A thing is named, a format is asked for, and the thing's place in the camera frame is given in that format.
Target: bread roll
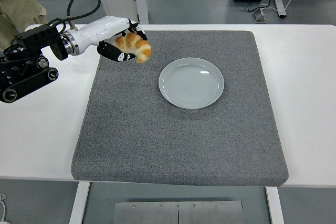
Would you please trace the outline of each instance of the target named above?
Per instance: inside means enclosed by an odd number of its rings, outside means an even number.
[[[137,58],[137,63],[147,61],[152,53],[152,48],[148,41],[135,33],[128,33],[125,37],[116,38],[113,45],[127,54],[134,54]]]

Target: white table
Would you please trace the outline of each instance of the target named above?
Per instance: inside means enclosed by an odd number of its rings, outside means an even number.
[[[336,27],[143,25],[143,29],[252,31],[288,166],[289,179],[283,186],[336,187]],[[58,80],[13,104],[0,103],[0,178],[73,180],[72,155],[99,55],[93,46],[63,62],[49,48],[43,53],[59,70]]]

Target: beige pants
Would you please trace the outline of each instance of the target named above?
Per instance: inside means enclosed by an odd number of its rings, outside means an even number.
[[[46,13],[37,0],[0,0],[0,50],[28,26],[47,23]]]

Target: ceramic plate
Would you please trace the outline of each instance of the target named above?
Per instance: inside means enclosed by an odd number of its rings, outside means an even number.
[[[212,63],[198,58],[182,58],[162,70],[159,88],[173,105],[183,109],[200,109],[221,96],[224,79]]]

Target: floor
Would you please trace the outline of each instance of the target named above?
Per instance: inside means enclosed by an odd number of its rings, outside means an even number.
[[[69,0],[39,0],[49,11],[47,19],[65,18]],[[72,16],[90,11],[95,0],[76,0]],[[246,3],[233,0],[148,0],[150,24],[254,24]],[[264,11],[266,24],[336,25],[336,0],[292,0],[286,18],[271,9]],[[104,16],[103,8],[79,20],[86,24]],[[76,194],[76,182],[0,180],[0,194],[7,195],[6,220],[20,223],[67,223]],[[335,223],[336,189],[279,188],[286,224]],[[119,200],[241,199],[246,202],[247,223],[270,223],[262,188],[193,188],[125,183],[93,183],[84,223],[112,223]]]

